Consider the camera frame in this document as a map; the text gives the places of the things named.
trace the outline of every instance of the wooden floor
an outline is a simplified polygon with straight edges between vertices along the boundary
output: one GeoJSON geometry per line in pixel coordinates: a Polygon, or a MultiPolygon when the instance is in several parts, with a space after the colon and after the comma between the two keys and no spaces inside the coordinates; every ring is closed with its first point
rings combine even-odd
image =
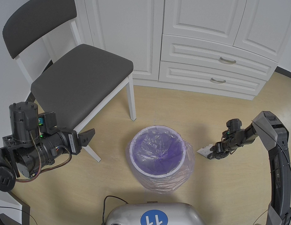
{"type": "MultiPolygon", "coordinates": [[[[271,200],[268,153],[259,138],[223,160],[208,160],[196,153],[190,179],[167,196],[140,185],[127,164],[125,147],[144,127],[166,125],[196,152],[219,141],[229,119],[239,118],[245,128],[262,110],[269,110],[290,132],[291,157],[291,79],[274,73],[253,101],[141,86],[134,86],[134,92],[136,121],[130,120],[123,89],[84,129],[96,130],[90,147],[102,158],[100,163],[82,150],[66,166],[41,174],[33,182],[16,184],[13,192],[31,206],[38,225],[101,224],[106,195],[129,203],[185,202],[207,224],[252,225],[271,200]]],[[[65,159],[67,155],[60,156],[56,164],[65,159]]],[[[110,198],[106,204],[108,215],[122,202],[110,198]]],[[[257,222],[265,224],[266,213],[257,222]]]]}

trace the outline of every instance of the white chair leg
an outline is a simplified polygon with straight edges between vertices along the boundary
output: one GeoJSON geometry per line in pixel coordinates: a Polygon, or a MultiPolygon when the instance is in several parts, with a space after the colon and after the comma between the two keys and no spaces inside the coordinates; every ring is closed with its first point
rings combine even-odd
{"type": "Polygon", "coordinates": [[[134,88],[133,88],[133,76],[132,73],[128,76],[129,82],[126,85],[127,96],[129,102],[130,117],[134,121],[136,119],[136,110],[135,110],[135,99],[134,99],[134,88]]]}
{"type": "Polygon", "coordinates": [[[87,145],[86,147],[83,147],[95,160],[97,160],[98,162],[101,160],[101,158],[92,150],[91,147],[89,147],[89,145],[87,145]]]}

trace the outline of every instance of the blue logo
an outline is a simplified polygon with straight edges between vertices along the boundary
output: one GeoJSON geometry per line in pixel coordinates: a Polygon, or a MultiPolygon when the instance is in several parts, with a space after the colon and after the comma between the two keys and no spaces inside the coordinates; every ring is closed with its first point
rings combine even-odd
{"type": "Polygon", "coordinates": [[[160,210],[150,210],[141,216],[140,223],[141,225],[167,225],[168,218],[160,210]]]}

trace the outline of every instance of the metal handle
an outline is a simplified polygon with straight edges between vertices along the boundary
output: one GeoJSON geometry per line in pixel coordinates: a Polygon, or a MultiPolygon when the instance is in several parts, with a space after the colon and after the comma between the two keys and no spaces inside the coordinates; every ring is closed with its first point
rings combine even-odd
{"type": "Polygon", "coordinates": [[[236,60],[234,60],[234,61],[227,60],[227,59],[223,59],[222,57],[220,57],[220,60],[225,61],[225,62],[229,62],[229,63],[236,63],[236,60]]]}
{"type": "Polygon", "coordinates": [[[218,82],[218,83],[225,83],[226,82],[226,80],[223,80],[223,81],[215,80],[213,77],[211,78],[211,81],[218,82]]]}

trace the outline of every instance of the chair seat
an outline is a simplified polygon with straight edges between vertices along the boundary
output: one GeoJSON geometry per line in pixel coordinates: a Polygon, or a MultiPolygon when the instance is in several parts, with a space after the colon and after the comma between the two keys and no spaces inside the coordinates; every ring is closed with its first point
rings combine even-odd
{"type": "Polygon", "coordinates": [[[130,73],[133,63],[81,44],[42,73],[31,92],[45,112],[55,112],[58,127],[74,129],[130,73]]]}

